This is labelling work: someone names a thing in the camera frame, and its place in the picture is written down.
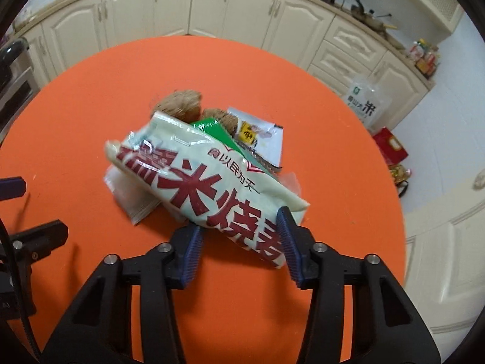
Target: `table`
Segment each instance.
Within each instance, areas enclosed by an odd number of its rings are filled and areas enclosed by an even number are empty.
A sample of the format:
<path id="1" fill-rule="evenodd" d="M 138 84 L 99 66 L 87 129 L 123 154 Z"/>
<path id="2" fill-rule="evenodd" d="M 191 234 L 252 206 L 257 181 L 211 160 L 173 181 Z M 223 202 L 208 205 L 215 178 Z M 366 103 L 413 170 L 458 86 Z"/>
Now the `table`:
<path id="1" fill-rule="evenodd" d="M 285 128 L 282 164 L 311 206 L 303 225 L 342 254 L 375 252 L 404 275 L 401 207 L 383 158 L 353 113 L 297 66 L 240 43 L 199 37 L 151 38 L 98 53 L 59 75 L 7 136 L 0 176 L 23 176 L 28 193 L 0 203 L 10 233 L 54 219 L 66 245 L 34 264 L 31 318 L 41 348 L 91 272 L 109 253 L 144 254 L 179 225 L 157 209 L 132 226 L 103 183 L 104 143 L 143 126 L 167 94 L 195 89 L 203 106 L 234 106 Z M 134 292 L 134 357 L 141 359 Z M 346 291 L 343 357 L 350 353 Z M 190 363 L 294 364 L 311 291 L 220 232 L 205 240 L 196 279 L 174 302 Z M 23 337 L 21 327 L 14 329 Z"/>

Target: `metal screw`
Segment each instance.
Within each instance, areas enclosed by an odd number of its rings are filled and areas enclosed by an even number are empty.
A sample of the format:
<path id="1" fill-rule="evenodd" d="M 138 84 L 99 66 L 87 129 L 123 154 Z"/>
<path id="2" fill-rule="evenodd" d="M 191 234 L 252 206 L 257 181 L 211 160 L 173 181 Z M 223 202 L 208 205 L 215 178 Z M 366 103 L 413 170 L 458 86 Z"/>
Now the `metal screw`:
<path id="1" fill-rule="evenodd" d="M 115 254 L 109 254 L 104 258 L 105 264 L 114 264 L 118 261 L 118 256 Z"/>
<path id="2" fill-rule="evenodd" d="M 313 245 L 313 250 L 315 252 L 322 253 L 322 252 L 326 252 L 327 249 L 328 249 L 328 246 L 325 245 L 323 242 L 317 242 Z"/>
<path id="3" fill-rule="evenodd" d="M 167 253 L 172 250 L 172 245 L 170 245 L 168 242 L 164 242 L 163 244 L 157 246 L 157 250 L 161 253 Z"/>
<path id="4" fill-rule="evenodd" d="M 381 259 L 379 258 L 378 255 L 376 254 L 370 254 L 366 257 L 366 260 L 371 263 L 371 264 L 379 264 L 381 262 Z"/>

